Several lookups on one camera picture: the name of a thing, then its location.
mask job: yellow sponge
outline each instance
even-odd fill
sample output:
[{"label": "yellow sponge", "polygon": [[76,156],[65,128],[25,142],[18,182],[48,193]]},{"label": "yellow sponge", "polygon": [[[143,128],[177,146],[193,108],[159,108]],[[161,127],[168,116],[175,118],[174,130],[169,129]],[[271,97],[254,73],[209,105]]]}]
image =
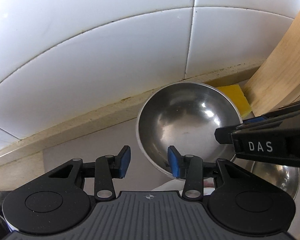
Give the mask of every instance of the yellow sponge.
[{"label": "yellow sponge", "polygon": [[238,108],[242,118],[245,118],[252,111],[239,85],[217,87],[217,89],[230,98],[230,100]]}]

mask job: white cloth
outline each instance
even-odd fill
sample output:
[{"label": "white cloth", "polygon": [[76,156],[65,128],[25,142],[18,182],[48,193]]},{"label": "white cloth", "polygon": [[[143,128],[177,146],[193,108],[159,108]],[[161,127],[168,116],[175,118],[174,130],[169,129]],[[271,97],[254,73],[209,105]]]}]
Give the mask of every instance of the white cloth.
[{"label": "white cloth", "polygon": [[[209,179],[204,180],[204,184],[207,186],[211,186],[211,180],[209,180]],[[180,192],[180,195],[182,195],[182,190],[183,190],[184,185],[185,185],[184,180],[173,179],[173,180],[170,180],[170,181],[162,184],[159,187],[154,188],[152,191],[177,190]],[[213,191],[214,191],[213,187],[204,187],[203,194],[210,195]]]}]

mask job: crosshair marking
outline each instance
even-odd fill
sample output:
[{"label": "crosshair marking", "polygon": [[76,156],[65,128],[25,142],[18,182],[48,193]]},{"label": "crosshair marking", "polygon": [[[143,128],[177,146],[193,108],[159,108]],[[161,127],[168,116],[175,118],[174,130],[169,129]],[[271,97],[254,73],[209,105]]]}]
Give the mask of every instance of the crosshair marking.
[{"label": "crosshair marking", "polygon": [[151,195],[151,194],[145,196],[145,198],[147,198],[147,199],[149,199],[149,200],[153,199],[154,197],[155,197],[155,196],[154,196],[154,195]]}]

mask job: metal bowl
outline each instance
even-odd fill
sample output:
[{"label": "metal bowl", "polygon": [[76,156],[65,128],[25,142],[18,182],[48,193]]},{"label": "metal bowl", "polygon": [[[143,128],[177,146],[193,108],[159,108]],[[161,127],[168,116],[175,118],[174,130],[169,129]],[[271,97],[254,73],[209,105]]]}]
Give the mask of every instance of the metal bowl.
[{"label": "metal bowl", "polygon": [[251,172],[287,192],[295,199],[300,182],[300,169],[277,164],[254,162]]},{"label": "metal bowl", "polygon": [[219,144],[214,132],[240,123],[237,108],[223,93],[209,85],[182,82],[160,89],[146,101],[138,115],[136,135],[147,159],[171,177],[170,145],[181,155],[197,155],[206,162],[232,160],[233,145]]}]

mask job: wooden cutting board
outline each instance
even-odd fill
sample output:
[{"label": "wooden cutting board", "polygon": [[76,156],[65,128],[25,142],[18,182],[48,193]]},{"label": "wooden cutting board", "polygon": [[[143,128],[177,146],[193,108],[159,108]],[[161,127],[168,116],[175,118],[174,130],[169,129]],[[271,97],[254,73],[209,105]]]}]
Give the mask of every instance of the wooden cutting board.
[{"label": "wooden cutting board", "polygon": [[300,11],[267,60],[243,87],[255,116],[300,97]]}]

